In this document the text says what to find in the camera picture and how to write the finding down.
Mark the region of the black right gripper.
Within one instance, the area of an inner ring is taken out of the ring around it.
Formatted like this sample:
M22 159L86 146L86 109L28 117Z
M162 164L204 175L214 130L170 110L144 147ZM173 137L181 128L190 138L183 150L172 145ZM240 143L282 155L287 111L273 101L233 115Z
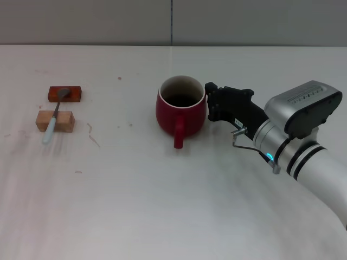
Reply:
M213 82L205 84L208 103L208 120L230 122L230 87L218 87ZM247 128L246 136L254 136L260 126L268 120L264 110L252 102L253 90L234 90L233 114Z

